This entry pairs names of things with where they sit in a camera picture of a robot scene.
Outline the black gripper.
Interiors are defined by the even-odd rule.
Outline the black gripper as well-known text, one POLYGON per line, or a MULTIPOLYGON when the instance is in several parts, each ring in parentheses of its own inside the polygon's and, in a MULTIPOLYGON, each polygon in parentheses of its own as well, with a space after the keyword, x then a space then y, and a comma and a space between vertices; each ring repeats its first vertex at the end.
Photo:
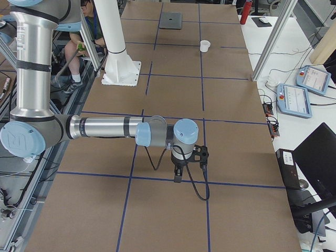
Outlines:
POLYGON ((171 155, 171 161, 173 162, 174 168, 174 183, 180 183, 183 177, 183 169, 188 165, 188 160, 180 160, 176 158, 173 154, 171 155))

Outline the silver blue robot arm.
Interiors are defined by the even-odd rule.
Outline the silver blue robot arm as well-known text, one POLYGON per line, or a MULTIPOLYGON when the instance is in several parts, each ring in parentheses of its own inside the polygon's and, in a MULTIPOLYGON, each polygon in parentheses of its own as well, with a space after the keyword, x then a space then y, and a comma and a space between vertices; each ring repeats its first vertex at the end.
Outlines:
POLYGON ((161 116, 85 118, 50 110, 51 53, 56 29, 79 31, 79 1, 11 1, 17 22, 17 105, 1 129, 1 143, 12 155, 28 158, 60 142, 80 137, 133 138, 139 146, 172 152, 176 182, 195 161, 198 126, 190 119, 168 124, 161 116))

